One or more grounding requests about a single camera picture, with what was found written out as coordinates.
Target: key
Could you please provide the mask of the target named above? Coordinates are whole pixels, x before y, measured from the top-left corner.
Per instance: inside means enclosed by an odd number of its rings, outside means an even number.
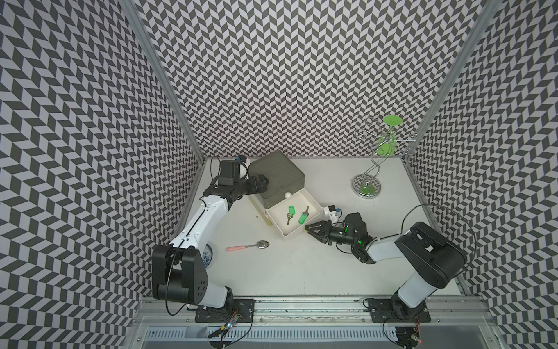
[[[310,208],[310,206],[306,206],[306,211],[304,211],[304,212],[302,213],[302,215],[300,216],[299,224],[303,224],[304,221],[306,220],[306,217],[308,217],[308,209],[309,209],[309,208]]]

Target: blue and white plate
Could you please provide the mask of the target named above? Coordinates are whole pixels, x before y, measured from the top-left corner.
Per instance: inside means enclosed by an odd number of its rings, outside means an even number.
[[[204,253],[201,255],[201,260],[204,263],[204,266],[207,268],[209,263],[211,263],[211,259],[213,258],[213,250],[209,245],[205,245]]]

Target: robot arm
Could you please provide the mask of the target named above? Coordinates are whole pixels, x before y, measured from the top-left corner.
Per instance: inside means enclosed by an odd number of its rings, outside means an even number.
[[[466,260],[462,249],[422,222],[415,223],[401,235],[377,240],[368,235],[359,213],[347,215],[342,227],[321,221],[305,229],[322,243],[351,244],[351,252],[362,263],[407,258],[415,273],[391,299],[392,315],[401,320],[411,319],[422,311],[423,301],[438,288],[446,287]]]
[[[182,232],[169,245],[155,246],[152,254],[155,299],[222,308],[232,298],[230,289],[209,282],[200,251],[236,200],[266,191],[267,178],[248,177],[248,165],[244,156],[221,161],[219,175],[204,191],[200,208]],[[173,268],[177,264],[181,264],[181,269]]]

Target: vent grille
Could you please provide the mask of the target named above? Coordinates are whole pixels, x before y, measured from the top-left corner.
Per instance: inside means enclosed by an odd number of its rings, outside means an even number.
[[[150,326],[146,341],[207,341],[207,336],[218,326],[158,327]],[[386,334],[397,341],[395,327],[385,326]],[[242,337],[247,328],[233,328],[224,337],[235,340]],[[242,339],[257,342],[316,342],[316,341],[387,341],[380,326],[265,326],[255,328]],[[220,341],[220,337],[210,341]]]

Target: gray box lid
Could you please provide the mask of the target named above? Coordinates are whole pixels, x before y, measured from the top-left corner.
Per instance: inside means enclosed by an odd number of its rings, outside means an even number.
[[[267,185],[267,190],[264,193],[260,193],[263,199],[268,199],[301,179],[304,181],[305,177],[304,173],[281,150],[276,150],[251,162],[249,173],[250,176],[263,174],[269,179],[270,182]]]

